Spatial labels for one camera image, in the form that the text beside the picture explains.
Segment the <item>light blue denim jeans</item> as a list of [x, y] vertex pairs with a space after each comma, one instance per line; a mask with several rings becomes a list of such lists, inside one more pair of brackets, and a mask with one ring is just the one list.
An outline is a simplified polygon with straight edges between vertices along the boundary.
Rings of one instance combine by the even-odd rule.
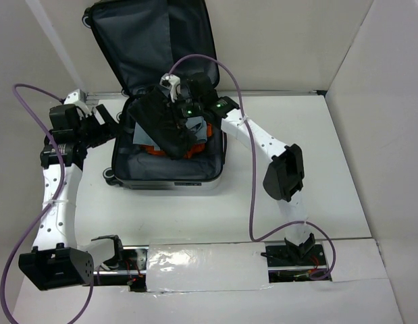
[[[191, 117], [186, 120], [185, 126], [196, 136], [197, 144], [204, 144], [207, 142], [209, 135], [207, 134], [207, 122], [202, 117]], [[157, 143], [143, 130], [143, 128], [136, 123], [134, 128], [133, 143], [147, 146], [154, 146], [158, 151], [160, 150]]]

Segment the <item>black garment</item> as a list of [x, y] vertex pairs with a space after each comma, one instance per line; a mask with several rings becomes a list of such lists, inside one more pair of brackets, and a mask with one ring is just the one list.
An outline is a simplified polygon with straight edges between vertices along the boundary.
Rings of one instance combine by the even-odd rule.
[[180, 121], [169, 99], [157, 86], [147, 88], [128, 108], [128, 115], [172, 159], [182, 159], [196, 143], [196, 136]]

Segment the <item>orange patterned towel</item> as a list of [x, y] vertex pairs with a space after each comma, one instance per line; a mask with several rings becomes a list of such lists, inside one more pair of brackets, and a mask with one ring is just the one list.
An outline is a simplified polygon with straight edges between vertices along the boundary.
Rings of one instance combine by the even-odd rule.
[[[212, 130], [212, 125], [211, 124], [207, 124], [206, 135], [207, 135], [208, 138], [212, 137], [212, 135], [213, 135], [213, 130]], [[146, 153], [148, 153], [150, 155], [162, 156], [162, 157], [167, 156], [166, 152], [164, 152], [162, 150], [157, 150], [157, 149], [155, 149], [154, 146], [151, 146], [151, 145], [141, 144], [140, 148], [142, 148]], [[205, 143], [194, 144], [192, 146], [192, 148], [184, 155], [184, 158], [185, 159], [190, 159], [193, 155], [195, 155], [197, 153], [202, 153], [204, 150], [205, 150]]]

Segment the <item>grey-lined suitcase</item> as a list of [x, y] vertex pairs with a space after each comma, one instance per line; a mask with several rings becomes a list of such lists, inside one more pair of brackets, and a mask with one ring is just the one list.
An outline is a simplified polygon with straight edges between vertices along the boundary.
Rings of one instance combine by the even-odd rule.
[[129, 189], [217, 186], [226, 158], [226, 135], [212, 126], [205, 150], [190, 159], [146, 153], [133, 143], [135, 122], [128, 108], [157, 86], [170, 70], [185, 80], [202, 72], [212, 85], [219, 68], [211, 23], [204, 1], [99, 1], [82, 17], [128, 95], [119, 114], [122, 133], [115, 139], [111, 167], [103, 172], [111, 185]]

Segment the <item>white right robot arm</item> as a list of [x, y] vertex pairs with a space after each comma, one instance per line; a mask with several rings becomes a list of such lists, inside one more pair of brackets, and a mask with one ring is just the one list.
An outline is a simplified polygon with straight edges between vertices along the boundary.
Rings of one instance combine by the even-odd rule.
[[208, 76], [199, 72], [187, 77], [189, 99], [178, 94], [178, 77], [171, 80], [170, 93], [175, 106], [184, 117], [201, 116], [214, 128], [231, 135], [253, 155], [253, 162], [266, 166], [263, 189], [276, 200], [279, 210], [287, 219], [285, 234], [286, 253], [290, 262], [303, 264], [311, 256], [315, 236], [306, 225], [308, 219], [303, 203], [303, 179], [305, 177], [303, 152], [299, 145], [288, 146], [274, 138], [256, 124], [240, 105], [230, 97], [218, 95]]

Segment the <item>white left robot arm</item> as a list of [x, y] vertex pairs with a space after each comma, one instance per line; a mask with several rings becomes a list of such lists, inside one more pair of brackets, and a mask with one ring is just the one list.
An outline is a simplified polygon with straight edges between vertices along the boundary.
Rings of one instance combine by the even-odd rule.
[[104, 105], [85, 113], [75, 104], [49, 112], [52, 128], [41, 151], [44, 176], [43, 208], [31, 252], [18, 266], [40, 290], [88, 285], [98, 267], [119, 269], [126, 253], [117, 235], [99, 236], [78, 245], [75, 232], [76, 198], [87, 152], [117, 136], [118, 124]]

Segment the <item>white taped cover sheet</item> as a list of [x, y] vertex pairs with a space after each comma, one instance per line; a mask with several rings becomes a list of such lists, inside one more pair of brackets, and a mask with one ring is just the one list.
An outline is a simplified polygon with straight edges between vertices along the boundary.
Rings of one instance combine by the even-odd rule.
[[253, 291], [269, 287], [263, 243], [151, 245], [147, 290], [170, 292]]

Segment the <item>aluminium frame rail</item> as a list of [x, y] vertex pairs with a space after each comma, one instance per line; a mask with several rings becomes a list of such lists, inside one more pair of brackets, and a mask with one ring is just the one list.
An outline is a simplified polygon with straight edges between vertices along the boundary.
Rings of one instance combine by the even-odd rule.
[[87, 92], [85, 100], [86, 101], [100, 101], [100, 100], [118, 100], [118, 99], [127, 99], [128, 95], [123, 92]]

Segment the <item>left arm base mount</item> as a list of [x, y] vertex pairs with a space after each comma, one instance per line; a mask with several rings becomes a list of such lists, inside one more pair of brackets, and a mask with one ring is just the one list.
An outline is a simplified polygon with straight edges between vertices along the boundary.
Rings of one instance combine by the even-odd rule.
[[147, 291], [148, 246], [125, 246], [121, 255], [95, 267], [94, 287], [118, 286], [129, 292]]

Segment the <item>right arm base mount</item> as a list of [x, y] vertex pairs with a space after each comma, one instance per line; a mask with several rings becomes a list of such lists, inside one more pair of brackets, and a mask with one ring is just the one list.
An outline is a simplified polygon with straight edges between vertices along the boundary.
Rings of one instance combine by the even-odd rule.
[[301, 259], [288, 254], [287, 245], [269, 244], [260, 255], [267, 261], [269, 283], [312, 281], [330, 268], [323, 245], [316, 244]]

